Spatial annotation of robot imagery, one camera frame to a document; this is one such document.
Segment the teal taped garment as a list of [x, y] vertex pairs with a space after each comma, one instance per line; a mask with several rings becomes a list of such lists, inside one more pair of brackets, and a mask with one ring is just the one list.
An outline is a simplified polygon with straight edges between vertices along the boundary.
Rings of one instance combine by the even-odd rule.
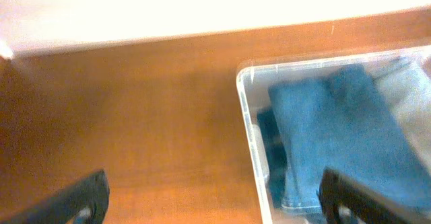
[[257, 114], [265, 155], [269, 168], [267, 187], [275, 208], [281, 208], [285, 188], [286, 152], [281, 141], [273, 110], [266, 108]]

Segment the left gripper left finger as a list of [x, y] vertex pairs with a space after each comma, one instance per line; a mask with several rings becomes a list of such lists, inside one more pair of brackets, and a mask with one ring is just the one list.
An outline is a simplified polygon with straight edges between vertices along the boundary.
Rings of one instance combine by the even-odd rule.
[[110, 189], [104, 170], [78, 180], [2, 223], [102, 223]]

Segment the light blue jeans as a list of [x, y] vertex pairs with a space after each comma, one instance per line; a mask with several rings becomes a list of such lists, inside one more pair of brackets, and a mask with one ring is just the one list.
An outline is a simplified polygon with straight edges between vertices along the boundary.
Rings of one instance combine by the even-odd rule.
[[404, 135], [430, 169], [430, 78], [419, 62], [400, 58], [372, 74]]

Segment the dark blue jeans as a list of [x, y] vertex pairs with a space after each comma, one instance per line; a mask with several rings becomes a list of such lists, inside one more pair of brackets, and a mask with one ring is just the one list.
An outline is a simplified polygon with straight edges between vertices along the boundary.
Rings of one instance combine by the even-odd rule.
[[284, 81], [268, 93], [286, 152], [287, 212], [320, 211], [326, 167], [404, 206], [430, 209], [430, 175], [362, 65]]

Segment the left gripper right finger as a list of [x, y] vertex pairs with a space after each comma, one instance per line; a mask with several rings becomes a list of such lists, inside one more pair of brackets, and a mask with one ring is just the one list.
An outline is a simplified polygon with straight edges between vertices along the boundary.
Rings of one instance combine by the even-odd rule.
[[328, 223], [343, 223], [340, 208], [363, 223], [424, 223], [424, 216], [382, 196], [331, 168], [325, 168], [318, 193]]

